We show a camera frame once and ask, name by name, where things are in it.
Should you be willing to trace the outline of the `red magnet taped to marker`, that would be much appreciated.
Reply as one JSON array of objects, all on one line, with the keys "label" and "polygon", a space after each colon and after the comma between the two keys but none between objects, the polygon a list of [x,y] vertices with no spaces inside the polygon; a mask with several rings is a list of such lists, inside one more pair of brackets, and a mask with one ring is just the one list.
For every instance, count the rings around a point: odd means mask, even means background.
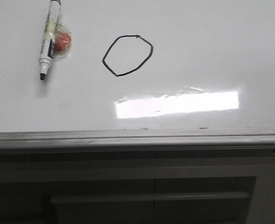
[{"label": "red magnet taped to marker", "polygon": [[63,24],[57,24],[55,29],[54,59],[66,58],[72,45],[72,35]]}]

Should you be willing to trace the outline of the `white whiteboard marker black tip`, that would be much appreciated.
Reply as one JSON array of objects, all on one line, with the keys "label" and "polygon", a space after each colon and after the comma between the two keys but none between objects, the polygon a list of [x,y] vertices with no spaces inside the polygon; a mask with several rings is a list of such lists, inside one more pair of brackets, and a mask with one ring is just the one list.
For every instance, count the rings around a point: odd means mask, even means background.
[{"label": "white whiteboard marker black tip", "polygon": [[56,44],[56,27],[61,13],[61,1],[51,0],[49,2],[48,16],[45,23],[42,47],[39,58],[40,80],[44,80],[48,70],[51,68]]}]

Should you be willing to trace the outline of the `white whiteboard with aluminium frame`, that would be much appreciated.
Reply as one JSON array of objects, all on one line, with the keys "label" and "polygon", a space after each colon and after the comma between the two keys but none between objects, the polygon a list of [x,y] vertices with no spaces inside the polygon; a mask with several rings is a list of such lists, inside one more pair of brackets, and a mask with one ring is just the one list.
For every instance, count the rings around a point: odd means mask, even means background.
[{"label": "white whiteboard with aluminium frame", "polygon": [[0,154],[275,148],[275,0],[0,0]]}]

